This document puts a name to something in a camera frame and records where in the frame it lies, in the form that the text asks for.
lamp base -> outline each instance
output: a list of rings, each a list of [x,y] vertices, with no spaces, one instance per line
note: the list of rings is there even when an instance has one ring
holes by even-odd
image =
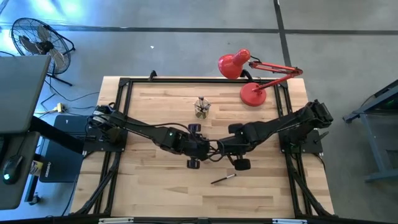
[[[257,83],[245,84],[241,89],[241,100],[248,106],[260,106],[266,100],[265,90],[253,91],[259,85]]]

yellow plug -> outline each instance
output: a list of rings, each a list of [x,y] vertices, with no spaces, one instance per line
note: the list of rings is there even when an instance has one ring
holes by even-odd
[[[62,113],[64,111],[64,106],[62,103],[57,103],[57,111],[58,113]]]

computer mouse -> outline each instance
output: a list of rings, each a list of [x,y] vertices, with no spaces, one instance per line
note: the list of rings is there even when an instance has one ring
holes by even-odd
[[[21,173],[23,157],[20,155],[11,156],[2,168],[2,181],[5,184],[15,184]]]

fan guard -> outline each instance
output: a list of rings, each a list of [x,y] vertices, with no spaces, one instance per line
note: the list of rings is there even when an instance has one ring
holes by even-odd
[[[45,34],[39,33],[38,29],[44,31]],[[46,36],[47,41],[44,42],[43,36]],[[61,74],[68,69],[71,50],[69,50],[65,43],[64,37],[46,23],[32,18],[20,18],[12,25],[11,38],[15,48],[21,55],[50,55],[51,63],[49,65],[49,73]],[[40,49],[40,46],[45,46],[46,50],[35,50],[35,46],[38,49]],[[59,62],[61,55],[56,54],[56,52],[63,55],[63,59],[61,60],[63,63]],[[58,57],[58,63],[55,62],[54,57]]]

gray floor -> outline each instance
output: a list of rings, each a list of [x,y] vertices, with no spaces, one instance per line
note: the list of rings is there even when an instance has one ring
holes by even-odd
[[[395,0],[280,0],[286,29],[397,30]],[[212,27],[276,29],[271,0],[9,0],[0,25],[20,17],[49,24],[101,27]],[[9,30],[0,29],[0,50],[16,53]],[[62,32],[77,51],[61,78],[53,81],[68,98],[98,91],[105,75],[148,75],[156,70],[168,76],[221,76],[217,59],[245,47],[263,61],[283,63],[278,34],[223,34],[173,32]],[[326,174],[337,215],[398,222],[398,182],[365,184],[364,176],[376,165],[360,122],[346,125],[344,114],[356,109],[369,95],[393,82],[397,36],[288,35],[292,64],[304,70],[310,100],[326,103],[334,123],[323,140]],[[274,77],[251,70],[254,76]],[[44,86],[40,101],[50,96]],[[69,103],[59,96],[46,103],[67,106],[95,105],[97,96]],[[90,114],[92,110],[71,110]],[[44,118],[53,123],[55,115]],[[72,184],[39,184],[44,203],[21,203],[16,210],[1,211],[0,220],[60,215]]]

